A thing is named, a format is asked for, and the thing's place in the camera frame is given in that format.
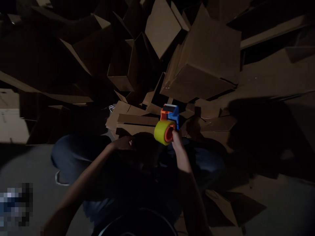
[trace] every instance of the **knee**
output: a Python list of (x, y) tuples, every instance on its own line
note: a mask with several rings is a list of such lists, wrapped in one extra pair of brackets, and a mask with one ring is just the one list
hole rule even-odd
[(72, 151), (72, 144), (75, 137), (73, 135), (66, 135), (60, 138), (52, 148), (51, 159), (53, 165), (60, 169), (60, 161), (64, 161), (66, 158), (71, 157), (69, 153)]
[(218, 153), (203, 148), (197, 149), (196, 164), (201, 170), (209, 173), (218, 173), (225, 169), (223, 159)]

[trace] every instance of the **cardboard flap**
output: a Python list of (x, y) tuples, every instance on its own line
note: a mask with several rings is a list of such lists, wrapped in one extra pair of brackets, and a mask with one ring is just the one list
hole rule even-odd
[(236, 122), (237, 119), (234, 116), (213, 118), (208, 120), (200, 131), (230, 131)]
[(206, 189), (206, 195), (216, 203), (226, 218), (228, 218), (235, 226), (238, 226), (232, 205), (227, 199), (213, 190)]
[(118, 117), (118, 124), (135, 124), (135, 125), (144, 125), (144, 126), (156, 126), (159, 119), (156, 117), (149, 116), (136, 116), (136, 115), (127, 115), (120, 114)]
[(181, 25), (166, 0), (156, 0), (147, 20), (145, 34), (159, 59), (162, 58), (181, 29)]
[(120, 91), (134, 91), (137, 85), (137, 54), (134, 40), (114, 46), (107, 76)]
[(114, 111), (106, 121), (106, 126), (111, 130), (116, 130), (119, 114), (126, 114), (130, 105), (121, 101), (117, 102)]
[(0, 88), (0, 109), (18, 109), (19, 94), (9, 88)]
[(188, 32), (190, 27), (186, 24), (185, 20), (181, 16), (180, 12), (178, 11), (178, 9), (177, 9), (177, 7), (173, 1), (171, 1), (171, 10), (172, 10), (173, 14), (175, 15), (176, 19), (178, 20), (180, 26), (183, 28), (183, 30)]
[(144, 31), (145, 23), (146, 17), (139, 4), (139, 0), (133, 0), (123, 18), (124, 27), (132, 38), (136, 39)]
[(176, 74), (191, 65), (217, 78), (238, 83), (241, 32), (209, 17), (201, 4), (187, 34)]
[(162, 95), (159, 93), (159, 91), (162, 88), (162, 84), (165, 78), (165, 73), (163, 72), (161, 74), (161, 77), (154, 89), (154, 93), (153, 93), (153, 97), (152, 100), (150, 102), (150, 105), (147, 107), (147, 111), (156, 115), (160, 115), (161, 114), (161, 109), (164, 106), (164, 104), (167, 103), (168, 101), (168, 97), (165, 95)]
[(206, 190), (206, 195), (216, 203), (225, 217), (238, 227), (266, 209), (266, 206), (241, 193), (218, 194), (213, 190)]
[(292, 63), (315, 54), (315, 46), (286, 47), (285, 50)]

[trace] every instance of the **blue jeans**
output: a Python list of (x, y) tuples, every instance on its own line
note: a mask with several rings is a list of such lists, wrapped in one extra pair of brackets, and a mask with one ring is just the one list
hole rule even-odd
[[(89, 164), (111, 142), (107, 136), (61, 138), (52, 150), (52, 162), (62, 177), (73, 184)], [(211, 185), (224, 170), (222, 158), (197, 143), (183, 138), (195, 180), (200, 191)], [(174, 224), (182, 208), (177, 190), (177, 162), (175, 151), (169, 145), (159, 156), (159, 165), (152, 175), (143, 175), (130, 168), (121, 156), (113, 153), (103, 171), (90, 186), (83, 209), (97, 226), (105, 219), (137, 207), (147, 207), (161, 213)]]

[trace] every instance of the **concrete floor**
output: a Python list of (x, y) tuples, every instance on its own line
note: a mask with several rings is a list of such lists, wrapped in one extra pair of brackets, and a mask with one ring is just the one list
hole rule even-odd
[[(37, 234), (67, 191), (67, 187), (55, 184), (57, 170), (50, 161), (51, 149), (49, 145), (32, 148), (0, 145), (0, 191), (5, 192), (8, 187), (16, 187), (19, 183), (33, 183), (30, 225), (17, 232), (9, 232), (9, 236)], [(245, 225), (246, 235), (314, 235), (311, 232), (315, 207), (314, 185), (287, 177), (287, 185), (275, 185), (272, 189), (262, 186), (260, 195), (267, 209)], [(67, 235), (88, 236), (92, 230), (92, 224), (80, 208)]]

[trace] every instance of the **cardboard box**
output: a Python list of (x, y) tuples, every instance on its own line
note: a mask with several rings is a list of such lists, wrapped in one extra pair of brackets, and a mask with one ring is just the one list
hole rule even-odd
[(148, 114), (148, 112), (127, 103), (118, 101), (115, 109), (106, 122), (106, 127), (115, 133), (119, 114), (143, 116)]
[(224, 216), (235, 226), (241, 227), (266, 207), (241, 193), (217, 193), (206, 190), (206, 195), (220, 208)]
[(182, 42), (188, 31), (189, 27), (172, 1), (171, 6), (166, 0), (154, 2), (145, 27), (145, 34), (159, 59), (167, 54), (167, 50), (169, 50), (168, 53), (173, 53), (175, 46)]
[(55, 144), (61, 137), (73, 132), (69, 109), (59, 106), (42, 111), (36, 122), (27, 145)]
[(169, 98), (167, 96), (164, 96), (159, 93), (162, 87), (164, 77), (165, 77), (165, 73), (163, 72), (154, 91), (147, 94), (145, 98), (146, 101), (144, 101), (144, 104), (145, 105), (148, 104), (148, 107), (146, 109), (148, 113), (161, 115), (161, 109), (163, 108), (164, 104), (167, 104), (169, 101)]
[(211, 18), (227, 24), (247, 10), (249, 5), (250, 0), (211, 0), (208, 1), (207, 10)]
[(154, 135), (154, 129), (159, 118), (120, 114), (117, 121), (117, 135)]
[(23, 91), (45, 92), (63, 76), (64, 59), (31, 25), (1, 38), (0, 51), (0, 79)]
[(172, 56), (160, 93), (187, 103), (234, 88), (240, 70), (240, 40), (240, 32), (211, 19), (201, 4), (183, 45)]
[(133, 0), (127, 9), (125, 8), (122, 11), (113, 10), (113, 13), (133, 39), (136, 39), (144, 31), (146, 17), (139, 0)]
[(217, 100), (207, 101), (203, 99), (198, 99), (195, 102), (196, 110), (198, 111), (198, 116), (203, 119), (217, 118), (220, 114), (220, 105)]
[(120, 90), (133, 92), (138, 84), (138, 59), (134, 40), (121, 41), (113, 49), (107, 76)]
[(86, 72), (92, 76), (106, 74), (114, 41), (108, 21), (90, 15), (63, 27), (57, 35)]

